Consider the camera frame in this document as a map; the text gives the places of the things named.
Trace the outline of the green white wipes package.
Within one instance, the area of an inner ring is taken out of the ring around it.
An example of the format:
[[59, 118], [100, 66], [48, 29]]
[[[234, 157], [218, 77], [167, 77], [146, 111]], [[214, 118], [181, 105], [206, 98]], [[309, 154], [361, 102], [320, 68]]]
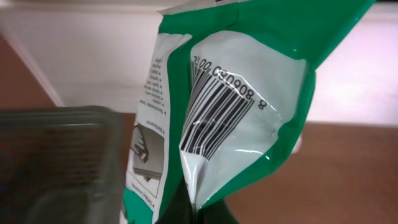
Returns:
[[121, 223], [235, 223], [224, 199], [290, 156], [315, 71], [369, 0], [164, 9], [137, 105]]

